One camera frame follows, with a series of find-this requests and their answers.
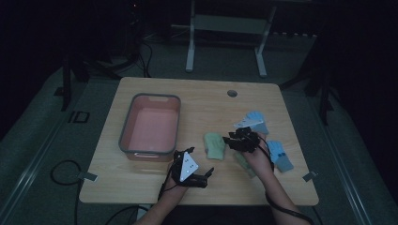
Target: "human arm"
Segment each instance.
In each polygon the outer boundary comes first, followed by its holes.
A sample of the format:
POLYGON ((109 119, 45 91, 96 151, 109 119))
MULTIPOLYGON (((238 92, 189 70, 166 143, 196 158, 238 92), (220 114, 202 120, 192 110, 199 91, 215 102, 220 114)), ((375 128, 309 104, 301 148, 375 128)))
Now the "human arm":
MULTIPOLYGON (((266 139, 266 135, 261 133, 259 133, 258 135, 262 139, 262 141, 260 142, 260 146, 267 151, 266 144, 264 142, 264 140, 266 139)), ((272 199, 272 201, 282 208, 299 213, 299 209, 293 204, 287 193, 284 191, 281 183, 278 181, 277 177, 273 173, 267 156, 258 148, 255 149, 252 153, 244 152, 242 153, 242 155, 251 165, 255 174, 258 176, 261 183, 263 184, 267 195, 272 199)), ((301 219, 299 217, 293 217, 273 207, 271 207, 271 210, 277 224, 310 224, 304 219, 301 219)))
POLYGON ((165 191, 156 202, 134 225, 162 224, 166 216, 181 202, 187 187, 176 186, 173 178, 168 177, 165 191))

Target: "gray floor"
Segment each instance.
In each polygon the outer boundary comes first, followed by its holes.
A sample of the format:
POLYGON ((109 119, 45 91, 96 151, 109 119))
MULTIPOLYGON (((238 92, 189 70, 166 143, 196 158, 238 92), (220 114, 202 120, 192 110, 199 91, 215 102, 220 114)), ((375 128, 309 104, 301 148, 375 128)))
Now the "gray floor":
MULTIPOLYGON (((159 42, 161 39, 155 37, 146 38, 153 49, 149 72, 154 78, 277 84, 298 73, 314 42, 313 38, 306 37, 271 36, 264 53, 268 76, 260 78, 253 49, 247 44, 217 47, 213 42, 199 39, 194 70, 186 73, 186 37, 178 36, 171 42, 159 42)), ((143 46, 142 52, 147 59, 149 49, 143 46)), ((83 171, 89 166, 118 85, 117 81, 92 73, 89 83, 73 83, 73 101, 69 110, 60 112, 62 100, 53 93, 61 85, 62 77, 60 71, 56 72, 1 142, 1 216, 7 211, 5 206, 12 206, 14 210, 8 214, 9 224, 73 223, 77 186, 55 184, 50 179, 50 171, 65 159, 76 160, 83 171), (72 111, 90 112, 88 123, 68 123, 72 111), (43 148, 45 155, 40 167, 36 168, 37 174, 32 176, 34 179, 29 181, 30 188, 26 187, 20 198, 8 202, 23 171, 43 148)), ((133 66, 120 74, 140 77, 142 70, 133 66)), ((349 115, 331 97, 334 111, 329 112, 329 125, 325 127, 317 116, 319 98, 305 96, 305 83, 284 90, 283 98, 309 169, 319 173, 314 179, 319 196, 315 209, 323 224, 396 224, 397 205, 380 179, 349 115)), ((62 179, 70 179, 77 173, 71 168, 64 168, 62 179)), ((105 224, 126 206, 80 202, 79 224, 105 224)), ((312 207, 300 209, 313 218, 315 224, 321 224, 312 207)), ((134 209, 124 212, 112 224, 128 224, 133 213, 134 209)))

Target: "table top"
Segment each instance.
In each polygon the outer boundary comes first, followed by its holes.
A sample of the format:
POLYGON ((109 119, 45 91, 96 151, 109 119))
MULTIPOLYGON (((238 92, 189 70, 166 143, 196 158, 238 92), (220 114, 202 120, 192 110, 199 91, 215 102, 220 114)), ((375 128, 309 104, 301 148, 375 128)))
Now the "table top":
POLYGON ((155 203, 165 179, 167 162, 128 160, 118 141, 132 98, 139 93, 170 94, 181 99, 176 149, 195 147, 191 157, 199 165, 196 174, 214 167, 206 188, 189 188, 180 204, 258 205, 267 204, 257 177, 250 178, 225 148, 224 160, 207 159, 204 135, 218 132, 227 137, 233 124, 246 113, 260 111, 266 117, 268 140, 280 141, 294 169, 275 174, 297 205, 315 205, 318 197, 313 181, 302 176, 308 167, 276 84, 212 82, 174 79, 123 78, 116 91, 88 171, 99 178, 84 181, 80 200, 84 203, 155 203), (236 97, 227 91, 235 90, 236 97))

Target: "white desk stand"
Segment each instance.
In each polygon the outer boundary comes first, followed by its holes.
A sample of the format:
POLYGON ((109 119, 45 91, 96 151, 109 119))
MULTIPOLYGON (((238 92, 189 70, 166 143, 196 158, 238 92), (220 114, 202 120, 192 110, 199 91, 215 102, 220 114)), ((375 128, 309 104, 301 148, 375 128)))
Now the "white desk stand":
POLYGON ((266 45, 275 11, 276 7, 273 7, 267 20, 201 15, 195 14, 195 0, 191 0, 190 46, 188 49, 187 65, 185 70, 187 72, 193 71, 193 60, 195 56, 195 30, 235 32, 262 35, 261 43, 258 47, 254 48, 254 53, 257 60, 258 72, 261 77, 266 77, 267 71, 263 59, 263 50, 266 45))

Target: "pink plastic container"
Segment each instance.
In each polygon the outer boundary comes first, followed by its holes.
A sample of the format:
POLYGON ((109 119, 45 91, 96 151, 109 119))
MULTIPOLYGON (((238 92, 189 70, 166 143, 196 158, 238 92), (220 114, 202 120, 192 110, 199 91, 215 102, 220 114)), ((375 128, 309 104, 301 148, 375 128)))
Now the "pink plastic container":
POLYGON ((172 95, 138 94, 131 102, 119 140, 130 160, 170 161, 176 150, 181 100, 172 95))

